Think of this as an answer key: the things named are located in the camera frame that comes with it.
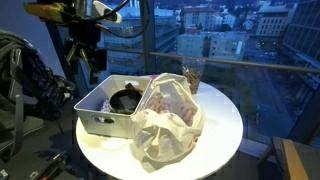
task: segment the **container handle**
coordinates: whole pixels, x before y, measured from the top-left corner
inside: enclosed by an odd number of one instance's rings
[[[112,119],[112,118],[104,118],[104,117],[94,116],[93,120],[97,120],[97,121],[100,121],[100,122],[106,123],[106,124],[113,124],[114,123],[114,119]]]

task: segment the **wooden chair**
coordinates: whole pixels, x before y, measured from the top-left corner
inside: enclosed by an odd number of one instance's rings
[[[272,153],[283,172],[283,179],[320,179],[320,149],[289,139],[273,137],[271,145],[258,162],[258,168],[261,168]]]

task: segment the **wall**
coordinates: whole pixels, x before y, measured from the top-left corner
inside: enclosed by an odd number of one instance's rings
[[[44,63],[57,75],[64,76],[46,25],[37,17],[27,14],[22,6],[27,0],[1,1],[0,29],[14,32],[40,50]]]

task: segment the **tree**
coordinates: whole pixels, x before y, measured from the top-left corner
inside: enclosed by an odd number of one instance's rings
[[[231,27],[229,24],[222,24],[220,27],[220,32],[226,32],[226,31],[231,31]]]
[[[184,34],[186,32],[186,28],[184,27],[184,22],[181,21],[181,26],[179,28],[179,35]]]
[[[203,30],[203,27],[202,27],[201,23],[198,25],[198,30]]]

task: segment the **black bag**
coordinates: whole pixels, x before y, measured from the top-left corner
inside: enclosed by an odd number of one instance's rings
[[[10,61],[21,51],[22,68],[10,69]],[[23,87],[23,95],[37,99],[36,104],[24,103],[24,114],[55,121],[62,116],[64,103],[69,100],[75,85],[54,75],[41,60],[37,49],[18,35],[0,30],[0,108],[14,113],[15,103],[9,98],[11,81]]]

